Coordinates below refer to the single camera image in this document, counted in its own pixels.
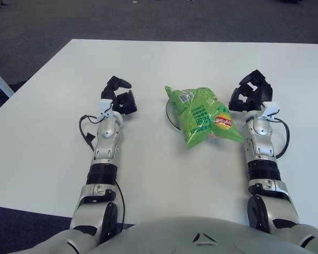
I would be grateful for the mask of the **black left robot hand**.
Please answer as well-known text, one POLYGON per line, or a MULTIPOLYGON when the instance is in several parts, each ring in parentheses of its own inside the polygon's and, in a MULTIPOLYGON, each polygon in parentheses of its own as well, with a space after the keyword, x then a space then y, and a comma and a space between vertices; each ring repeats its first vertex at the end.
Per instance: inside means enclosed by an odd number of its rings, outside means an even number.
POLYGON ((131 88, 132 86, 129 82, 112 76, 101 93, 101 99, 112 100, 112 110, 119 112, 121 115, 134 113, 137 111, 137 106, 131 88), (116 95, 115 91, 119 88, 126 88, 129 91, 116 95))

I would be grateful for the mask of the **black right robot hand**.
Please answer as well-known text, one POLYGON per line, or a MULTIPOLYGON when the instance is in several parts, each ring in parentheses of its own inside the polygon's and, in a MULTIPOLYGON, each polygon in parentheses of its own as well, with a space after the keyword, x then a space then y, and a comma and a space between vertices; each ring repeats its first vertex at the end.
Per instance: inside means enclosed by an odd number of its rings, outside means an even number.
POLYGON ((235 88, 228 108, 231 111, 260 111, 263 102, 271 102, 273 89, 258 70, 251 72, 235 88))

